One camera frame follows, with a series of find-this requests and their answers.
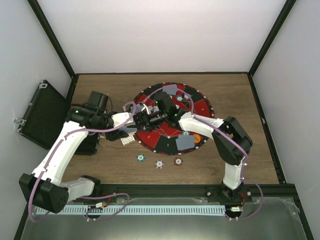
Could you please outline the white blue chip stack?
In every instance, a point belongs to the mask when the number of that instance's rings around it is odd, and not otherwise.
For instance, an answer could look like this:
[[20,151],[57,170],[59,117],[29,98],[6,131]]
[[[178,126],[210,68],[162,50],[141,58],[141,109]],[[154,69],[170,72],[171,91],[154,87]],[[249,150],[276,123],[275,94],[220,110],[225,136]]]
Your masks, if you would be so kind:
[[162,169],[162,168],[164,167],[164,162],[163,162],[162,160],[157,160],[157,161],[155,162],[155,167],[156,167],[157,169]]

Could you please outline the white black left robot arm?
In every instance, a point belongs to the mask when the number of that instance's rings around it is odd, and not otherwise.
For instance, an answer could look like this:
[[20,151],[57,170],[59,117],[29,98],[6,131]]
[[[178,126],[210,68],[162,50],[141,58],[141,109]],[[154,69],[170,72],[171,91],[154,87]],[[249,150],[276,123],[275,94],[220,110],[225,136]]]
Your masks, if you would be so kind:
[[35,218],[35,207],[57,214],[71,201],[97,202],[101,198],[101,182],[94,177],[84,175],[77,180],[62,181],[68,164],[89,133],[104,133],[111,141],[128,137],[124,127],[147,128],[151,112],[145,103],[130,101],[130,110],[124,105],[123,112],[107,113],[107,102],[107,95],[92,91],[87,102],[73,105],[48,154],[31,174],[20,177],[19,186],[31,219]]

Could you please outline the light blue slotted rail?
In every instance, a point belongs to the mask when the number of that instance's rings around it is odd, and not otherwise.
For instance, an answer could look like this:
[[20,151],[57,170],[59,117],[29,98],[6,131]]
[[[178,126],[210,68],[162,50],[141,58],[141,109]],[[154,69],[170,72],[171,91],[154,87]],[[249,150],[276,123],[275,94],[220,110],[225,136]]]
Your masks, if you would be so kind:
[[[120,205],[110,205],[104,209],[89,210],[87,205],[67,205],[59,212],[60,215],[106,215],[110,216],[119,211]],[[119,215],[126,216],[157,216],[157,215],[197,215],[224,216],[226,208],[223,205],[128,205]]]

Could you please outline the playing card deck box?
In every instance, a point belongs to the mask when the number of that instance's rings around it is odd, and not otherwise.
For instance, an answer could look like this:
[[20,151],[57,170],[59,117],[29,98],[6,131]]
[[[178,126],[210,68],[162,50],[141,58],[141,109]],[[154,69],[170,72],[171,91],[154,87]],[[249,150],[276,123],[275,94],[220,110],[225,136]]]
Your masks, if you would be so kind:
[[135,138],[134,138],[133,135],[129,135],[128,137],[123,137],[123,138],[121,138],[120,141],[121,141],[121,143],[122,143],[123,146],[126,146],[126,145],[134,142],[134,141],[135,141]]

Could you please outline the black poker set case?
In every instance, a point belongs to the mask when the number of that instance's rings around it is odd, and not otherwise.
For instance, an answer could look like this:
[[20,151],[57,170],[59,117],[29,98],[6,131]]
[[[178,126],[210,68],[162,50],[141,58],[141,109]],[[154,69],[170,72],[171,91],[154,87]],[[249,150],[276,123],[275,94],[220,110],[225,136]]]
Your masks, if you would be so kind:
[[[16,118],[18,133],[40,147],[50,150],[58,138],[71,105],[47,81],[40,82],[22,118]],[[89,133],[76,155],[95,155],[99,143],[98,133]]]

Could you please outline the blue patterned card deck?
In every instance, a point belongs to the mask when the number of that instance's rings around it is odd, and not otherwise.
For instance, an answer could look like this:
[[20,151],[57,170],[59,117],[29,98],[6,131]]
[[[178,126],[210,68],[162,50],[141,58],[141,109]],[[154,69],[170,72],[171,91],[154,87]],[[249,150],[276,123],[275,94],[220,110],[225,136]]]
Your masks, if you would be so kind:
[[125,132],[128,135],[133,135],[134,133],[137,132],[137,128],[134,127],[127,127],[127,126],[122,126],[118,129],[119,131]]

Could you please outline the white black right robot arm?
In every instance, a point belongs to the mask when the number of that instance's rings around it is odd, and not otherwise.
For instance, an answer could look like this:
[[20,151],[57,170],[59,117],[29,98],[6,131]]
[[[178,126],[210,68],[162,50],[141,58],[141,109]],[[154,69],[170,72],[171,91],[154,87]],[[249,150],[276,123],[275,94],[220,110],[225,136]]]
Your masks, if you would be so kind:
[[165,91],[156,93],[153,99],[158,111],[149,113],[147,107],[138,112],[132,109],[132,127],[150,132],[156,126],[167,123],[180,131],[213,139],[220,158],[225,162],[223,198],[229,202],[236,200],[244,184],[243,167],[253,146],[253,141],[237,119],[232,116],[226,119],[209,118],[195,114],[192,109],[179,109]]

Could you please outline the orange big blind button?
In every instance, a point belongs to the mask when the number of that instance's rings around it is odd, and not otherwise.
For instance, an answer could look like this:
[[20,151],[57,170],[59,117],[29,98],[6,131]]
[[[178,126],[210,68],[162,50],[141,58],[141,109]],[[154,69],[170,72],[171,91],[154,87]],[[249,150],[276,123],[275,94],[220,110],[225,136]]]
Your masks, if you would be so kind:
[[194,134],[193,136],[194,136],[194,141],[196,144],[202,140],[202,137],[198,134]]

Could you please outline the round red black poker mat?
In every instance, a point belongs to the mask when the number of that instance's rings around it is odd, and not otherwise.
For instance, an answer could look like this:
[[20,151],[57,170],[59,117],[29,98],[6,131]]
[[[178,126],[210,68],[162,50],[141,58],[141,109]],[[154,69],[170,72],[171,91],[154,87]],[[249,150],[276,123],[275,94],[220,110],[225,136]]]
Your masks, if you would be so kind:
[[[183,83],[163,82],[151,85],[142,90],[133,101],[136,104],[144,102],[147,106],[153,106],[154,108],[154,106],[157,106],[156,101],[154,100],[154,95],[162,92],[163,87],[167,85],[177,85],[179,88],[176,95],[170,95],[170,98],[178,109],[185,109],[188,111],[194,110],[195,114],[208,118],[215,117],[214,109],[207,97],[196,88]],[[188,94],[190,99],[185,99],[185,94]],[[182,96],[183,100],[181,102],[177,101],[176,96]],[[164,155],[182,155],[190,153],[204,145],[209,139],[204,135],[187,130],[189,135],[200,135],[201,141],[199,143],[195,143],[194,148],[178,150],[176,139],[179,135],[182,135],[182,132],[183,131],[176,128],[169,127],[169,125],[164,122],[163,124],[156,126],[151,132],[136,132],[134,134],[134,138],[146,149]]]

